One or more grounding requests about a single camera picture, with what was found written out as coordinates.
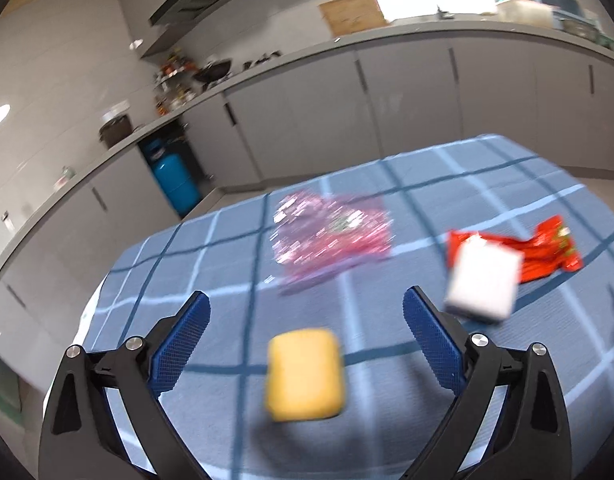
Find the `silver bolt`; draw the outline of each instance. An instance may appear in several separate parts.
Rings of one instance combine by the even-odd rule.
[[[78,345],[70,346],[67,349],[66,354],[69,359],[73,359],[75,356],[80,354],[80,347]]]
[[[532,345],[532,351],[534,351],[536,355],[545,355],[547,353],[547,348],[541,343],[534,343]]]
[[[487,346],[487,344],[490,342],[489,339],[487,339],[486,335],[483,334],[474,334],[472,336],[472,343],[474,343],[476,346]]]
[[[137,350],[142,346],[142,339],[139,337],[130,337],[124,345],[128,350]]]

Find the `yellow block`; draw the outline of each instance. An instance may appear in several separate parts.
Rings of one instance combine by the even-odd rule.
[[[329,330],[306,328],[269,342],[267,409],[274,420],[314,420],[338,415],[345,380],[338,341]]]

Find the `blue gas cylinder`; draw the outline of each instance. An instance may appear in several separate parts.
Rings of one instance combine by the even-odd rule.
[[[151,171],[172,207],[183,217],[201,200],[200,192],[191,179],[180,155],[167,153],[160,139],[147,146]]]

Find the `pink plastic bag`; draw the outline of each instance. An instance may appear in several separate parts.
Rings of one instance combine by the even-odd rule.
[[[386,258],[391,250],[391,221],[381,197],[323,198],[300,191],[281,201],[274,222],[271,241],[284,285],[309,286]]]

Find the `blue plaid tablecloth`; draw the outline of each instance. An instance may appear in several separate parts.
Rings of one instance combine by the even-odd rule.
[[[291,190],[382,196],[393,220],[391,257],[281,294],[269,237]],[[194,290],[212,318],[177,386],[161,403],[215,480],[375,478],[404,472],[452,402],[402,318],[421,285],[442,306],[447,230],[529,237],[561,214],[583,270],[520,286],[511,319],[482,330],[496,344],[547,345],[568,407],[574,471],[614,425],[614,214],[557,166],[500,136],[434,146],[329,174],[154,234],[127,250],[104,280],[87,351],[146,335]],[[325,326],[344,352],[347,405],[330,420],[274,424],[264,409],[267,344]],[[484,450],[504,392],[497,388],[465,463]],[[129,455],[149,468],[117,391],[110,403]]]

